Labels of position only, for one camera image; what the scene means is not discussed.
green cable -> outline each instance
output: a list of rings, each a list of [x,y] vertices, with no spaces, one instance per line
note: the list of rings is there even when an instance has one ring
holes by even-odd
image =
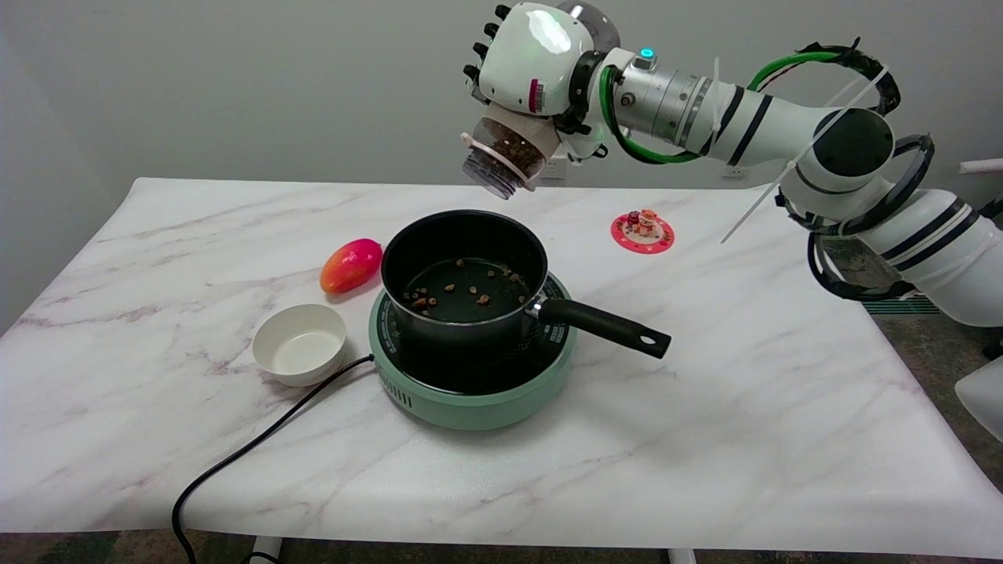
[[[774,72],[786,68],[794,64],[800,64],[809,61],[826,61],[831,58],[839,56],[837,53],[825,53],[825,52],[810,52],[810,53],[797,53],[790,56],[786,56],[767,64],[762,67],[758,73],[749,82],[748,89],[752,91],[758,91],[760,84],[766,78],[769,78]],[[680,153],[678,155],[661,155],[655,153],[649,149],[641,147],[640,145],[634,143],[633,140],[624,137],[620,132],[620,124],[617,123],[617,117],[613,111],[613,104],[611,103],[611,97],[613,95],[615,78],[613,76],[613,67],[606,67],[603,69],[600,75],[600,88],[599,88],[599,105],[603,108],[603,119],[606,120],[606,124],[610,127],[613,132],[613,136],[616,137],[620,147],[625,153],[641,161],[643,163],[649,163],[653,165],[668,165],[668,164],[679,164],[679,163],[689,163],[700,158],[699,155],[695,153],[690,153],[688,151]]]
[[[749,82],[748,89],[752,91],[758,91],[759,85],[762,83],[763,80],[769,78],[771,74],[786,66],[790,66],[792,64],[800,64],[802,62],[825,61],[831,58],[835,58],[838,56],[840,55],[837,53],[811,52],[811,53],[797,53],[794,55],[790,55],[788,57],[783,57],[782,59],[776,59],[775,61],[762,67],[762,69],[759,70],[759,72],[757,72],[754,77],[752,77],[752,81]]]

mint green cooktop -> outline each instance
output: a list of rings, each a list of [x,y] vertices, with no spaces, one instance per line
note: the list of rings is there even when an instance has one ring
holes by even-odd
[[[554,276],[543,292],[549,298],[568,297]],[[386,291],[376,297],[369,315],[369,345],[394,402],[418,418],[464,431],[498,429],[543,408],[564,386],[577,338],[573,327],[541,323],[509,354],[436,357],[409,351],[401,342]]]

pot rim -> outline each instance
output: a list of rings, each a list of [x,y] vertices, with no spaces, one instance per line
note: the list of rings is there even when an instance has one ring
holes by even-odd
[[[540,301],[541,298],[547,299],[547,297],[543,295],[544,286],[547,284],[547,277],[550,276],[550,270],[548,270],[548,268],[547,268],[548,265],[550,264],[549,261],[548,261],[548,258],[547,258],[547,249],[544,248],[543,242],[540,240],[539,237],[537,237],[536,233],[533,233],[533,231],[531,231],[530,228],[526,227],[525,225],[521,224],[520,222],[518,222],[518,221],[516,221],[516,220],[514,220],[514,219],[512,219],[512,218],[510,218],[508,216],[504,216],[501,214],[497,214],[497,213],[494,213],[494,212],[488,212],[486,210],[471,210],[471,209],[446,210],[444,212],[438,212],[438,213],[432,214],[430,216],[425,216],[423,218],[420,218],[420,219],[417,219],[417,220],[411,222],[406,227],[404,227],[403,229],[401,229],[400,231],[398,231],[396,235],[393,236],[393,239],[391,239],[390,242],[387,243],[386,248],[383,251],[383,260],[386,260],[386,258],[388,256],[390,256],[390,254],[393,252],[393,248],[399,242],[400,238],[403,237],[403,236],[406,236],[408,231],[413,230],[414,228],[418,227],[419,225],[422,225],[422,224],[425,224],[425,223],[429,223],[429,222],[441,219],[443,217],[456,216],[456,215],[464,215],[464,214],[474,214],[474,215],[480,215],[480,216],[491,216],[491,217],[494,217],[496,219],[499,219],[499,220],[506,221],[508,223],[511,223],[517,229],[519,229],[524,234],[526,234],[530,238],[530,240],[533,243],[536,244],[536,247],[537,247],[537,249],[540,250],[540,256],[541,256],[541,258],[543,259],[543,262],[544,262],[544,269],[543,269],[544,270],[544,274],[543,274],[543,276],[541,276],[540,281],[537,282],[536,288],[532,292],[533,298],[529,299],[529,300],[526,300],[525,304],[521,304],[518,308],[516,308],[516,309],[514,309],[514,310],[512,310],[512,311],[510,311],[508,313],[501,314],[501,315],[499,315],[497,317],[491,317],[490,319],[485,319],[483,321],[463,321],[463,322],[459,322],[459,321],[439,321],[437,319],[432,319],[430,317],[425,317],[425,316],[423,316],[423,315],[421,315],[421,314],[419,314],[419,313],[411,310],[409,307],[407,307],[406,304],[402,304],[400,302],[400,300],[397,299],[397,296],[394,295],[394,292],[390,288],[387,287],[387,285],[386,285],[386,277],[384,275],[384,269],[380,268],[380,278],[382,279],[382,282],[383,282],[383,289],[386,290],[386,295],[390,298],[390,302],[393,303],[394,306],[396,306],[394,309],[396,311],[398,311],[398,312],[399,311],[403,311],[403,312],[407,313],[407,315],[410,315],[410,316],[412,316],[412,317],[414,317],[416,319],[420,319],[421,321],[424,321],[426,323],[431,323],[433,325],[438,325],[438,326],[441,326],[441,327],[476,327],[476,326],[480,326],[480,325],[487,325],[487,324],[490,324],[490,323],[496,323],[498,321],[501,321],[503,319],[508,319],[509,317],[512,317],[513,315],[518,315],[519,313],[525,313],[527,315],[532,315],[532,313],[530,312],[530,308],[533,307],[533,304],[535,304],[538,301]]]

metal cylinder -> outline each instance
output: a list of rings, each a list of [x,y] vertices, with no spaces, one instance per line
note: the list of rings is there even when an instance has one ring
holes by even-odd
[[[702,101],[700,92],[709,82],[664,66],[642,70],[629,64],[616,96],[622,99],[630,95],[634,102],[617,107],[617,120],[636,131],[679,145]]]

white bowl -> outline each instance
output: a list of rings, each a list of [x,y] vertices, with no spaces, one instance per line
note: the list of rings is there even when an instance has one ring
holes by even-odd
[[[344,361],[348,331],[338,312],[306,303],[276,313],[255,333],[255,361],[287,385],[313,385]]]

